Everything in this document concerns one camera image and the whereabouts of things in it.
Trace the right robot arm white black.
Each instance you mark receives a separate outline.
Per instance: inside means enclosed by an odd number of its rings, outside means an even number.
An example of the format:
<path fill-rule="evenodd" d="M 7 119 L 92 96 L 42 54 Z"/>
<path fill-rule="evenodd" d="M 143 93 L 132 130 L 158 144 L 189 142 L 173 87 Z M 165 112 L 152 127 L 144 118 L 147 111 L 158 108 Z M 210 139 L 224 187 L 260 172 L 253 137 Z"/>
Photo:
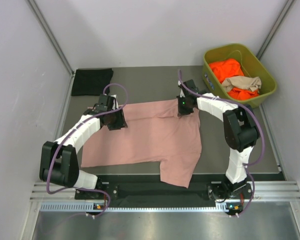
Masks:
<path fill-rule="evenodd" d="M 246 169 L 252 150 L 260 137 L 252 108 L 200 91 L 192 79 L 186 82 L 179 80 L 178 87 L 180 117 L 190 115 L 197 109 L 222 121 L 224 138 L 230 149 L 229 162 L 221 189 L 212 188 L 210 196 L 215 200 L 235 198 L 247 184 Z"/>

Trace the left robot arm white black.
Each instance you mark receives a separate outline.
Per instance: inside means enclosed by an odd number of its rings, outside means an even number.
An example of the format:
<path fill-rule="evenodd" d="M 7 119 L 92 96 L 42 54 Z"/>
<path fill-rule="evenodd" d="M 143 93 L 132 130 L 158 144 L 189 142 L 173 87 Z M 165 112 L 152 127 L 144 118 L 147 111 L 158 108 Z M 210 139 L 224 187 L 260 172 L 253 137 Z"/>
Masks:
<path fill-rule="evenodd" d="M 86 189 L 92 198 L 104 191 L 98 177 L 79 169 L 77 153 L 93 134 L 106 126 L 110 131 L 126 128 L 123 107 L 115 95 L 102 94 L 79 121 L 62 137 L 42 146 L 39 179 L 65 188 Z"/>

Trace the pink t shirt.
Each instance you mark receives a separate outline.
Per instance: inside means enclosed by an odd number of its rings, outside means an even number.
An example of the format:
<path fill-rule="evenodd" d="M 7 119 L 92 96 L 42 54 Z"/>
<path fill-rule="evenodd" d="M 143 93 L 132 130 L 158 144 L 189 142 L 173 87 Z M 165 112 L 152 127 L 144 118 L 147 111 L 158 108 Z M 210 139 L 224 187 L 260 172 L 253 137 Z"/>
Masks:
<path fill-rule="evenodd" d="M 127 104 L 126 128 L 106 126 L 84 144 L 81 167 L 160 163 L 160 180 L 188 188 L 200 159 L 199 110 L 178 116 L 177 99 Z"/>

